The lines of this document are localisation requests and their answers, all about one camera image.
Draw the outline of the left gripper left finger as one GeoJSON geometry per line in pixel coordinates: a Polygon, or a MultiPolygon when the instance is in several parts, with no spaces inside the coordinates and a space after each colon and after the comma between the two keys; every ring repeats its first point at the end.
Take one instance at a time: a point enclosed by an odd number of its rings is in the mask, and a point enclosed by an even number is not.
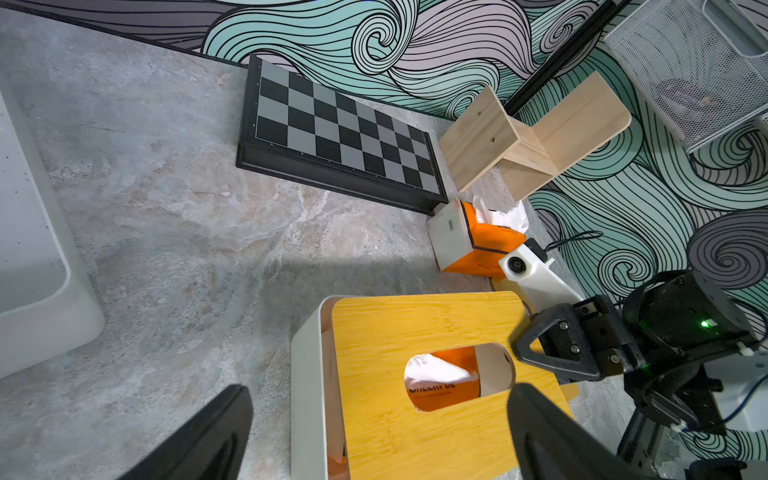
{"type": "Polygon", "coordinates": [[[236,479],[253,420],[244,385],[229,385],[124,479],[236,479]]]}

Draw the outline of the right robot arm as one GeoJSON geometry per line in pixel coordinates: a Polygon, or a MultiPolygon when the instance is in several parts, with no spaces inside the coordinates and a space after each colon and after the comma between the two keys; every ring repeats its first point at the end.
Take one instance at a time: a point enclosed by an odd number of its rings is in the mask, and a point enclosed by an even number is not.
{"type": "Polygon", "coordinates": [[[667,435],[690,449],[688,479],[741,479],[767,457],[767,332],[695,270],[662,272],[615,302],[532,292],[515,358],[560,381],[623,380],[635,409],[617,448],[632,477],[671,467],[667,435]]]}

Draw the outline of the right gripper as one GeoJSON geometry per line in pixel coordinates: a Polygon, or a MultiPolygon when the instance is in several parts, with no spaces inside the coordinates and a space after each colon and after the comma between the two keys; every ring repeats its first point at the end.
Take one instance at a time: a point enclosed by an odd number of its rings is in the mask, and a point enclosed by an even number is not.
{"type": "Polygon", "coordinates": [[[553,373],[561,383],[599,381],[645,365],[621,311],[605,295],[534,314],[511,348],[520,362],[553,373]]]}

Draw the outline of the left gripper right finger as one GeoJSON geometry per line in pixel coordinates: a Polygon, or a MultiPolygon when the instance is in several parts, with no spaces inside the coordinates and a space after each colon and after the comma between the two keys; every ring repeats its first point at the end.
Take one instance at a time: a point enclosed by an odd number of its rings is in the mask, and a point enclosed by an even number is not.
{"type": "Polygon", "coordinates": [[[507,417],[524,479],[642,479],[538,389],[514,385],[507,417]]]}

